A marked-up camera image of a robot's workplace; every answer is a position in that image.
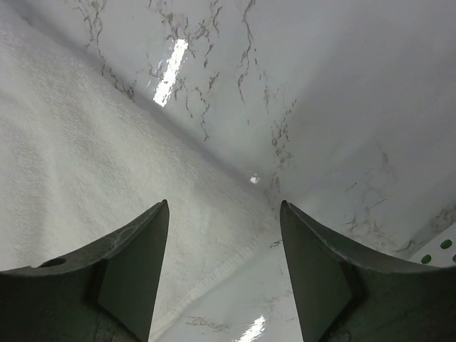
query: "small bright spot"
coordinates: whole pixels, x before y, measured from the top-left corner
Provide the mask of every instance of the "small bright spot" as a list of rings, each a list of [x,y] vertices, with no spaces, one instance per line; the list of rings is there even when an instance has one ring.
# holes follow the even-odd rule
[[[158,83],[157,90],[155,91],[154,101],[164,107],[170,98],[171,89],[176,83],[176,75],[179,71],[180,64],[184,58],[185,50],[187,50],[188,43],[185,39],[177,39],[174,45],[174,51],[171,58],[168,59],[167,69],[163,79]]]
[[[260,337],[261,333],[264,331],[265,323],[266,319],[264,319],[264,316],[256,319],[250,328],[244,333],[244,335],[242,335],[242,337],[235,342],[252,342],[257,340]]]
[[[259,176],[257,173],[250,177],[250,182],[254,184],[259,182]]]

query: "towel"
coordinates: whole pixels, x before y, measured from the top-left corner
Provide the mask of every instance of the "towel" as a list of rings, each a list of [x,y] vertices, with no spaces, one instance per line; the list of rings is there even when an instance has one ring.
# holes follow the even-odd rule
[[[37,266],[167,199],[150,341],[279,234],[266,200],[154,110],[0,2],[0,267]]]

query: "marble surface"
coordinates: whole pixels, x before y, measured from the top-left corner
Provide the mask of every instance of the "marble surface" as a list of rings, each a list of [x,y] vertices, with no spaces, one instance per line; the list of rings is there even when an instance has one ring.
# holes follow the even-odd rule
[[[451,0],[10,2],[275,210],[403,258],[456,221]],[[164,341],[300,341],[273,246]]]

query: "green dot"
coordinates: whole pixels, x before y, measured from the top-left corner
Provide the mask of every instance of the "green dot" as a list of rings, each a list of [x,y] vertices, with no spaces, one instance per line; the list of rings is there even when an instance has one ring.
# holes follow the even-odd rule
[[[421,259],[421,264],[429,264],[431,259],[432,259],[432,258],[430,257],[430,255],[429,255],[429,254],[426,254],[426,255]]]
[[[451,242],[451,240],[445,240],[444,242],[442,242],[442,243],[440,244],[440,248],[441,248],[441,249],[450,248],[452,244],[453,244],[453,243]]]

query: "white cloth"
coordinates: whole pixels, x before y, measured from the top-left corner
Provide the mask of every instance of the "white cloth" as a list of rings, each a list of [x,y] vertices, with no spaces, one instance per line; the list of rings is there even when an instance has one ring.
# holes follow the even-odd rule
[[[3,2],[0,161],[2,269],[65,254],[168,200],[151,340],[279,233],[260,196]]]

